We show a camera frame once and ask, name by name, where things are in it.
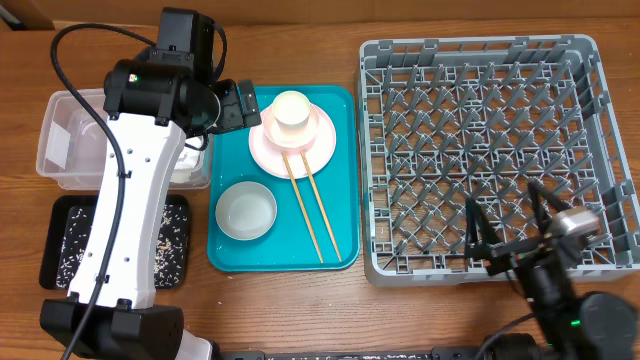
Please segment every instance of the wooden chopstick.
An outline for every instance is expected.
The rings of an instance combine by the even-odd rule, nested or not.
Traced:
[[[300,156],[302,157],[302,161],[304,162],[304,167],[307,169],[309,180],[311,180],[311,187],[313,188],[313,192],[316,194],[316,200],[318,200],[318,205],[320,206],[320,212],[322,213],[322,217],[324,218],[324,224],[327,226],[327,231],[329,232],[329,237],[331,238],[331,242],[333,243],[333,248],[336,249],[338,260],[342,262],[342,256],[340,256],[340,249],[338,249],[338,244],[336,243],[336,239],[335,237],[333,237],[333,230],[331,229],[331,224],[329,223],[329,218],[327,217],[327,213],[326,211],[324,211],[324,204],[322,203],[322,199],[320,198],[320,193],[318,192],[316,181],[313,179],[313,173],[311,172],[311,168],[309,167],[309,163],[307,162],[307,156],[304,154],[304,151],[300,152]]]
[[[320,252],[320,248],[318,247],[318,241],[316,240],[316,234],[313,232],[313,228],[311,227],[311,221],[309,221],[309,215],[307,215],[307,209],[304,207],[304,203],[302,202],[302,197],[300,196],[300,191],[298,191],[298,184],[296,184],[296,178],[293,176],[293,172],[291,171],[291,167],[289,166],[289,159],[287,159],[287,153],[282,153],[282,160],[284,160],[284,165],[287,167],[287,172],[289,172],[289,178],[291,179],[291,185],[293,185],[293,190],[298,197],[298,203],[300,204],[300,210],[302,210],[302,215],[304,216],[304,221],[307,222],[307,228],[309,229],[309,234],[311,235],[311,240],[313,240],[313,246],[316,247],[316,252],[318,253],[318,257],[320,258],[320,263],[324,264],[324,260],[322,259],[322,253]]]

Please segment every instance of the clear plastic container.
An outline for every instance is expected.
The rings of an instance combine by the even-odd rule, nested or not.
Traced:
[[[79,90],[102,116],[104,91]],[[187,140],[200,146],[201,139]],[[213,139],[203,152],[184,149],[171,176],[169,189],[203,189],[211,182]],[[102,129],[68,91],[51,95],[44,115],[36,171],[58,181],[65,190],[98,190],[102,183],[107,138]]]

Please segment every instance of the black and white speckled surface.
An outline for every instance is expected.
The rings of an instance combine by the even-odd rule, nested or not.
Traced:
[[[82,261],[91,232],[94,211],[94,206],[74,206],[69,210],[56,274],[56,286],[60,289],[69,287]],[[189,207],[165,205],[156,244],[154,265],[156,289],[177,287],[184,279],[188,232]]]

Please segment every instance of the teal tray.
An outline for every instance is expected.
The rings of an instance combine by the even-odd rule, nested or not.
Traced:
[[[358,192],[357,135],[353,98],[335,85],[258,86],[260,109],[269,106],[286,90],[305,94],[321,107],[336,128],[336,150],[329,163],[314,175],[325,210],[340,248],[338,261],[308,178],[299,179],[305,203],[322,251],[320,263],[298,200],[289,179],[269,175],[249,152],[249,130],[216,136],[213,141],[213,176],[209,210],[207,254],[216,268],[227,272],[338,270],[349,267],[360,252],[360,204]],[[225,235],[215,220],[220,195],[241,181],[263,184],[276,198],[278,215],[273,227],[256,240],[238,241]]]

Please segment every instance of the gray dish rack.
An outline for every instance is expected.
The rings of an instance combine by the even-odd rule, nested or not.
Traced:
[[[640,269],[638,199],[595,42],[584,35],[367,41],[359,141],[365,272],[377,286],[490,278],[464,259],[464,201],[503,241],[537,232],[537,181],[600,218],[577,281]]]

